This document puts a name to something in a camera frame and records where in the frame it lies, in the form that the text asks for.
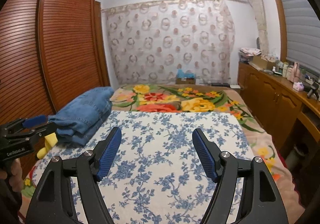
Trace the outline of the left hand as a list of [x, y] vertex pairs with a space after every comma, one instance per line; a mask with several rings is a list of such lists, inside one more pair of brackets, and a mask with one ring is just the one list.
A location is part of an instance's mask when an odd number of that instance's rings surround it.
[[10, 174], [9, 185], [14, 192], [20, 193], [23, 188], [22, 173], [23, 171], [21, 168], [20, 160], [15, 159], [11, 164], [9, 172], [1, 169], [1, 180], [6, 180], [8, 174]]

